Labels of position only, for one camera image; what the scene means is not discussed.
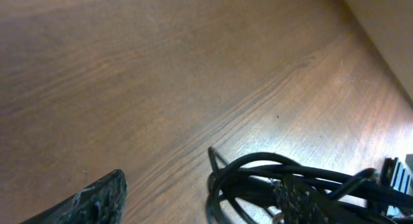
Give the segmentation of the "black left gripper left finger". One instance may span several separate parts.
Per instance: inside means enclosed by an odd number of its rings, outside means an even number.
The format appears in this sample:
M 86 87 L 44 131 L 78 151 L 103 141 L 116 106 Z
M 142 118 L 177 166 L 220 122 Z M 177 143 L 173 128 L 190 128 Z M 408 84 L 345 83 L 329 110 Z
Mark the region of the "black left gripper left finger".
M 121 169 L 115 169 L 64 201 L 24 222 L 119 224 L 126 203 L 126 195 L 125 173 Z

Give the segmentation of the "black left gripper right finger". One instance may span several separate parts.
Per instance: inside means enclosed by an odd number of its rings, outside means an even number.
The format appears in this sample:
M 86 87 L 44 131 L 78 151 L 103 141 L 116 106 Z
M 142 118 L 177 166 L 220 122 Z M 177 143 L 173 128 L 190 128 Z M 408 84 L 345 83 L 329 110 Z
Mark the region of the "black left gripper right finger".
M 370 224 L 394 221 L 373 212 L 331 201 L 295 176 L 282 179 L 274 189 L 280 221 L 286 224 Z

